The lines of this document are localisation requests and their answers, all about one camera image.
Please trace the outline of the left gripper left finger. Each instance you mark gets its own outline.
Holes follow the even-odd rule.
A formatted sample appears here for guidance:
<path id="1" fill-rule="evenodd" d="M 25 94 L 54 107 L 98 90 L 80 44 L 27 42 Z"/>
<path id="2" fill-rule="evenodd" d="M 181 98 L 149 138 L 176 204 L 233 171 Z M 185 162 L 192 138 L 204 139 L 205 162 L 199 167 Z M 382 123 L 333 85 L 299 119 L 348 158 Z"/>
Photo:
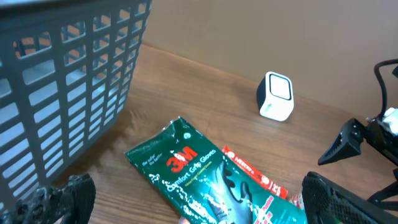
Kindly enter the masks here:
<path id="1" fill-rule="evenodd" d="M 37 188 L 28 201 L 18 200 L 1 215 L 1 223 L 87 224 L 94 209 L 96 187 L 89 174 L 72 175 L 66 184 Z"/>

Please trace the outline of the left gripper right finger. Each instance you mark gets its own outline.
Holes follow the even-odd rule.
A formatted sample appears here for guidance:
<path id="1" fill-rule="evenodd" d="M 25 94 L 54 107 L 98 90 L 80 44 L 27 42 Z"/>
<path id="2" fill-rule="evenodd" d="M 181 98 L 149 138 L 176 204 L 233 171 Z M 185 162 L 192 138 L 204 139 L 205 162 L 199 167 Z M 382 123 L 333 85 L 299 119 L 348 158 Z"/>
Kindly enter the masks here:
<path id="1" fill-rule="evenodd" d="M 302 198 L 309 224 L 385 223 L 396 224 L 396 201 L 386 201 L 397 195 L 397 182 L 376 192 L 367 200 L 346 190 L 324 176 L 309 172 L 302 181 Z"/>

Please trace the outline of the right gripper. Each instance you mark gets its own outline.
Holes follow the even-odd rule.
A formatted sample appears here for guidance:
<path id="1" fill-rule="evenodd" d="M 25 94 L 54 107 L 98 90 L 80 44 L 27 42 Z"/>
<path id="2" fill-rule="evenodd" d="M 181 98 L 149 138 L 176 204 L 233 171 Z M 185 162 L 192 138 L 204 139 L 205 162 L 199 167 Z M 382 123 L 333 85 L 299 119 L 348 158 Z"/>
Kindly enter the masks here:
<path id="1" fill-rule="evenodd" d="M 367 120 L 364 127 L 351 118 L 340 129 L 330 148 L 319 158 L 318 165 L 334 163 L 361 154 L 361 143 L 366 142 L 397 166 L 397 136 L 378 119 Z"/>

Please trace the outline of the red Nescafe stick sachet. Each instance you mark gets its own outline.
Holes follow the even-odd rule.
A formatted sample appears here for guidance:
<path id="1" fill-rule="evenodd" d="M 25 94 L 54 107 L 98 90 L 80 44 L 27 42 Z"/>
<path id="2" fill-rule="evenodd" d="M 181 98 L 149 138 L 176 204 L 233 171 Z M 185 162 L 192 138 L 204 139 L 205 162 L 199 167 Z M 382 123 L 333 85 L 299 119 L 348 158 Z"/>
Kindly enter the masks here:
<path id="1" fill-rule="evenodd" d="M 286 199 L 288 196 L 288 190 L 275 183 L 272 179 L 265 176 L 261 171 L 257 170 L 249 162 L 245 161 L 241 156 L 233 152 L 228 146 L 225 146 L 221 150 L 228 158 L 230 158 L 239 168 L 250 176 L 256 183 L 258 183 L 263 189 L 268 190 L 270 193 Z"/>

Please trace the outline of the green gloves package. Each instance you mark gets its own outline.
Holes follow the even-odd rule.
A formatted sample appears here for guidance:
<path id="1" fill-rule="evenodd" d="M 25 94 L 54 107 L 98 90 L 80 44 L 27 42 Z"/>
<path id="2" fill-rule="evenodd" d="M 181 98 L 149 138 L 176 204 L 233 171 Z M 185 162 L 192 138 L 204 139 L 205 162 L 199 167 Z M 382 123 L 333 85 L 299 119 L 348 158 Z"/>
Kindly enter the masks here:
<path id="1" fill-rule="evenodd" d="M 182 117 L 125 153 L 190 223 L 306 223 Z"/>

